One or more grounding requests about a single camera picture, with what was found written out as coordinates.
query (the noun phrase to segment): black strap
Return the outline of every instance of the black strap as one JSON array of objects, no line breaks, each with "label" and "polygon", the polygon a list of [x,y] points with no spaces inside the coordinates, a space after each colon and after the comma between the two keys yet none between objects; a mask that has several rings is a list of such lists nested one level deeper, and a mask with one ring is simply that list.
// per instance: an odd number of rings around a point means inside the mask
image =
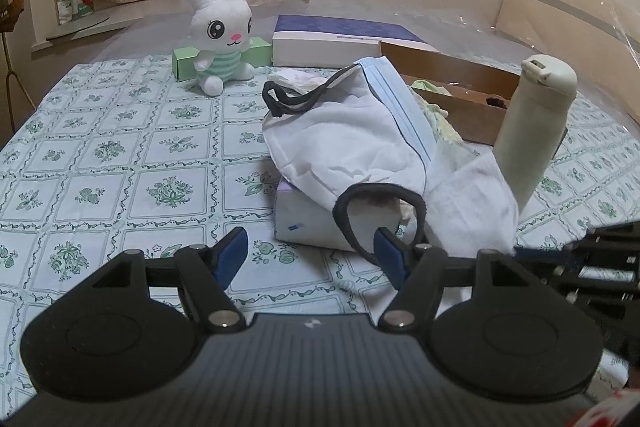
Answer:
[{"label": "black strap", "polygon": [[415,237],[411,242],[411,246],[414,247],[417,243],[423,242],[424,222],[427,215],[427,207],[420,194],[393,183],[356,183],[351,185],[347,190],[340,194],[340,196],[338,196],[338,199],[335,201],[333,211],[335,224],[338,226],[342,235],[347,240],[347,243],[349,243],[350,247],[353,248],[354,251],[359,253],[370,263],[378,264],[376,256],[373,253],[366,251],[360,245],[353,233],[353,229],[351,228],[351,223],[349,221],[349,203],[354,197],[363,194],[388,194],[409,203],[415,208],[415,217],[418,222]]},{"label": "black strap", "polygon": [[[267,80],[264,86],[262,86],[262,99],[269,108],[269,111],[271,111],[271,114],[276,118],[281,117],[283,114],[301,114],[307,112],[318,103],[320,97],[334,82],[341,78],[343,74],[358,66],[359,64],[352,64],[347,68],[337,71],[332,74],[322,86],[318,86],[316,89],[300,95],[289,95],[282,86],[279,86],[272,80]],[[271,95],[271,90],[275,93],[277,100]]]}]

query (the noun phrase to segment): green cloth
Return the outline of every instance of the green cloth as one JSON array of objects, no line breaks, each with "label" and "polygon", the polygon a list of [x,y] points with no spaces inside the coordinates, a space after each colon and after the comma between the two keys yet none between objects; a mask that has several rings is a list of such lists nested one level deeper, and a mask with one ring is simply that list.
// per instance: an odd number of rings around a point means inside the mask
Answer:
[{"label": "green cloth", "polygon": [[451,96],[451,93],[447,91],[444,87],[438,87],[431,84],[428,80],[416,80],[411,87],[414,89],[421,89],[424,91],[437,92],[439,94],[443,94],[445,96]]}]

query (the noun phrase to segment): metal bolt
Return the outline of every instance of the metal bolt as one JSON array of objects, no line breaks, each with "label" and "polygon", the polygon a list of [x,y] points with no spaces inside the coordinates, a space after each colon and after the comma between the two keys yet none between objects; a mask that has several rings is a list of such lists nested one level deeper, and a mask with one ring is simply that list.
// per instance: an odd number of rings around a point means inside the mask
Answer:
[{"label": "metal bolt", "polygon": [[415,316],[412,312],[406,310],[391,310],[383,315],[385,322],[396,328],[404,328],[410,326],[415,321]]},{"label": "metal bolt", "polygon": [[238,324],[240,321],[240,315],[237,312],[231,310],[218,310],[209,314],[209,322],[214,326],[220,328],[228,328]]}]

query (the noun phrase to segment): stuffed toy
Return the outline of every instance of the stuffed toy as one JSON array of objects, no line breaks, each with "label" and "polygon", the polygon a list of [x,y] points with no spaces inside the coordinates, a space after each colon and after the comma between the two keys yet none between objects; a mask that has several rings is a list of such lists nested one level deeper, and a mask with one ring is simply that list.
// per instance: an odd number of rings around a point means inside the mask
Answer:
[{"label": "stuffed toy", "polygon": [[189,0],[195,13],[190,38],[200,50],[193,60],[200,87],[219,96],[227,80],[249,80],[254,67],[240,60],[249,49],[251,9],[248,0]]}]

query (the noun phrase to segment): bed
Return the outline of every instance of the bed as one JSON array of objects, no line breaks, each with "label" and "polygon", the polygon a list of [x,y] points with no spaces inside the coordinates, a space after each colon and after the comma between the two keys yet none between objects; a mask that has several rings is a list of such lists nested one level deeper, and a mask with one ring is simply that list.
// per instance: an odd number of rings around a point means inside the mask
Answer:
[{"label": "bed", "polygon": [[[166,257],[241,225],[250,251],[228,293],[247,314],[376,317],[390,301],[385,277],[364,259],[273,238],[279,175],[260,123],[269,72],[207,98],[193,81],[175,80],[168,56],[78,65],[2,149],[3,417],[34,393],[19,355],[25,326],[124,248]],[[518,242],[556,248],[587,227],[637,219],[639,162],[640,143],[578,97]],[[152,296],[180,308],[174,291]]]}]

